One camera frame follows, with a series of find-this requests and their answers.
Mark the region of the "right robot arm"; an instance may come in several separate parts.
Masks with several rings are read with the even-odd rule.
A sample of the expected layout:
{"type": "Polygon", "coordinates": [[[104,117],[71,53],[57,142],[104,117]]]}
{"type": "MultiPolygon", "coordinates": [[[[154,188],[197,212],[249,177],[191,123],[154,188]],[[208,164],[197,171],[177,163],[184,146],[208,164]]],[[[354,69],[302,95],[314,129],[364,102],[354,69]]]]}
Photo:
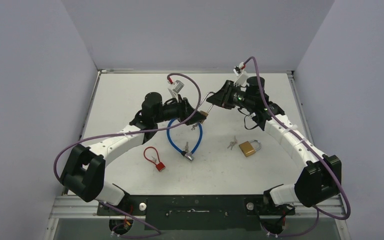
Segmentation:
{"type": "Polygon", "coordinates": [[[301,171],[295,183],[264,192],[262,207],[266,213],[274,215],[285,204],[313,207],[340,193],[337,184],[342,177],[341,160],[335,155],[327,156],[297,130],[285,111],[269,100],[264,78],[249,77],[244,87],[226,80],[206,102],[227,110],[247,110],[256,126],[272,136],[301,171]]]}

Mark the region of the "brass padlock long shackle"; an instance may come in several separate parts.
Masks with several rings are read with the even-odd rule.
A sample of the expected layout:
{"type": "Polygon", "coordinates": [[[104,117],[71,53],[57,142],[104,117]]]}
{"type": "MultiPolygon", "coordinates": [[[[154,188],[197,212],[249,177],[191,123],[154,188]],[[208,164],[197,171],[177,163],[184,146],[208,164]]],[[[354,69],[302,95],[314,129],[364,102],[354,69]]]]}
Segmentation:
{"type": "MultiPolygon", "coordinates": [[[[200,104],[199,104],[198,107],[200,108],[200,107],[205,103],[206,99],[207,99],[210,95],[214,95],[214,94],[215,94],[215,92],[213,92],[213,91],[208,92],[208,93],[204,96],[203,100],[200,102],[200,104]]],[[[200,110],[199,112],[200,112],[202,115],[204,115],[205,117],[207,117],[207,116],[209,115],[209,112],[212,110],[213,106],[214,106],[214,105],[211,104],[207,111],[200,110]]]]}

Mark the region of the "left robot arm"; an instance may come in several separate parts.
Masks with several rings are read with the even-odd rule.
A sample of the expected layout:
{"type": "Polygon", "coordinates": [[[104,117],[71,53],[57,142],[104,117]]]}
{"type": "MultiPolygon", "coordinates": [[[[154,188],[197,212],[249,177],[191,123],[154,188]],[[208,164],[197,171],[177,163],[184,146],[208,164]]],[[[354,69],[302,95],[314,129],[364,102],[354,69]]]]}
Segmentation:
{"type": "Polygon", "coordinates": [[[187,98],[179,95],[163,103],[159,93],[150,92],[144,97],[141,110],[120,135],[89,146],[77,143],[71,149],[59,182],[85,202],[106,202],[116,215],[124,215],[129,210],[129,201],[124,198],[126,192],[105,180],[106,167],[130,149],[148,142],[159,123],[178,119],[189,126],[206,118],[204,113],[195,111],[187,98]]]}

